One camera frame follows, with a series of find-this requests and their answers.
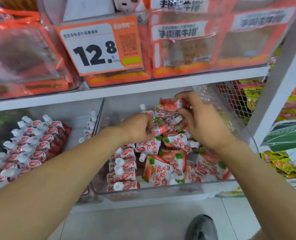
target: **black shoe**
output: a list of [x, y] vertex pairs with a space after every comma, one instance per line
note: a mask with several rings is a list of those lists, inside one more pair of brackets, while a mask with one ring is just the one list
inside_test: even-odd
[[212, 218], [207, 215], [196, 216], [188, 226], [185, 240], [218, 240]]

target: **pile of jelly pouches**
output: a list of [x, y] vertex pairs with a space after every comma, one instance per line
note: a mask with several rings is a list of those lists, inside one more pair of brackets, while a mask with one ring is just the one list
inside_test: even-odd
[[3, 143], [6, 153], [0, 152], [0, 189], [62, 152], [72, 128], [48, 115], [43, 119], [22, 117], [19, 129], [11, 131], [14, 137]]
[[[187, 121], [179, 115], [178, 109], [191, 108], [186, 101], [160, 99], [154, 111], [146, 111], [144, 104], [140, 107], [153, 118], [147, 129], [155, 138], [123, 145], [110, 157], [108, 192], [138, 189], [140, 184], [152, 187], [228, 179], [230, 172], [224, 163], [192, 137]], [[198, 153], [196, 160], [187, 160], [190, 152]], [[142, 183], [138, 182], [137, 168], [144, 168]]]

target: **person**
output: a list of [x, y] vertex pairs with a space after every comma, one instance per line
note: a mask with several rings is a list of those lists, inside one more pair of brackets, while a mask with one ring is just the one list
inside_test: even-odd
[[[296, 189], [232, 135], [214, 107], [204, 104], [198, 94], [186, 91], [175, 98], [192, 105], [192, 112], [178, 110], [186, 118], [190, 133], [227, 165], [267, 239], [296, 240]], [[151, 123], [150, 115], [134, 114], [2, 188], [0, 239], [47, 239], [117, 148], [153, 138], [146, 132]], [[197, 216], [186, 239], [217, 240], [212, 219]]]

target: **tile grout line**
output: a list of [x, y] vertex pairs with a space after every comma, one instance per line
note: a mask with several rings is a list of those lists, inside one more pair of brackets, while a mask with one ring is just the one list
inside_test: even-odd
[[62, 230], [61, 230], [61, 234], [60, 234], [60, 238], [59, 238], [59, 240], [61, 239], [61, 236], [62, 236], [62, 233], [63, 233], [63, 228], [65, 227], [66, 219], [67, 219], [67, 217], [65, 218], [65, 221], [64, 221], [64, 223], [63, 223], [63, 226], [62, 226]]
[[233, 232], [235, 233], [235, 236], [236, 236], [236, 238], [237, 238], [237, 240], [238, 240], [238, 237], [237, 237], [236, 231], [235, 231], [235, 229], [234, 229], [234, 227], [233, 227], [233, 225], [232, 225], [232, 223], [231, 223], [231, 220], [230, 220], [229, 214], [228, 214], [228, 212], [227, 212], [227, 210], [226, 210], [226, 206], [225, 206], [225, 204], [223, 203], [222, 198], [220, 198], [220, 199], [221, 199], [221, 202], [222, 202], [222, 204], [223, 204], [223, 207], [225, 208], [225, 211], [226, 211], [226, 213], [227, 213], [227, 216], [228, 216], [228, 219], [229, 219], [229, 221], [230, 221], [230, 225], [232, 226]]

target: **right arm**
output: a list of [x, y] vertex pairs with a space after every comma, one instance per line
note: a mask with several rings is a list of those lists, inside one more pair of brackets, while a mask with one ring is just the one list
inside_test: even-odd
[[179, 93], [176, 98], [192, 105], [192, 113], [179, 110], [190, 133], [227, 165], [268, 239], [296, 240], [296, 189], [233, 136], [211, 104], [204, 104], [193, 91]]

